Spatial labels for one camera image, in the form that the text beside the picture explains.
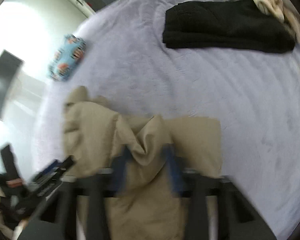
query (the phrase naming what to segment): cream fur cloth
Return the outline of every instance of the cream fur cloth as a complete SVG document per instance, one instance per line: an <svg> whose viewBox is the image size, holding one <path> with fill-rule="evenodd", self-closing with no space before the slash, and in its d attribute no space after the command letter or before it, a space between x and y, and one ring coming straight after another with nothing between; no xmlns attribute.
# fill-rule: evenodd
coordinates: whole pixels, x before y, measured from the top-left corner
<svg viewBox="0 0 300 240"><path fill-rule="evenodd" d="M272 14L280 22L287 23L300 44L300 17L288 9L282 0L253 0L264 14Z"/></svg>

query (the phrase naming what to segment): blue stuffed item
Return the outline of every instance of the blue stuffed item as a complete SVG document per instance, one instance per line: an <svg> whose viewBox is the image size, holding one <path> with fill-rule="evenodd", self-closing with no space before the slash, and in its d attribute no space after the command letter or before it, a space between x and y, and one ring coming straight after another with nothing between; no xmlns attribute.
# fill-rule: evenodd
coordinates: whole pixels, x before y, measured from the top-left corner
<svg viewBox="0 0 300 240"><path fill-rule="evenodd" d="M72 34L65 36L65 42L54 55L49 65L49 75L59 81L66 81L76 69L86 49L86 43Z"/></svg>

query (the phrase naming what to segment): bedspread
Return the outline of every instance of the bedspread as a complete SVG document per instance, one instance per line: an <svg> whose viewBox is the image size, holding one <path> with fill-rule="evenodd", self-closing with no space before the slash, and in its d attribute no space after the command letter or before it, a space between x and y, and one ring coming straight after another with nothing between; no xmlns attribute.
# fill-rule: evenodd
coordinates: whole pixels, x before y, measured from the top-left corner
<svg viewBox="0 0 300 240"><path fill-rule="evenodd" d="M184 1L119 0L82 23L74 35L87 41L85 57L68 82L48 85L34 165L64 158L62 104L79 85L123 114L218 118L222 173L284 240L300 221L300 47L167 49L165 11Z"/></svg>

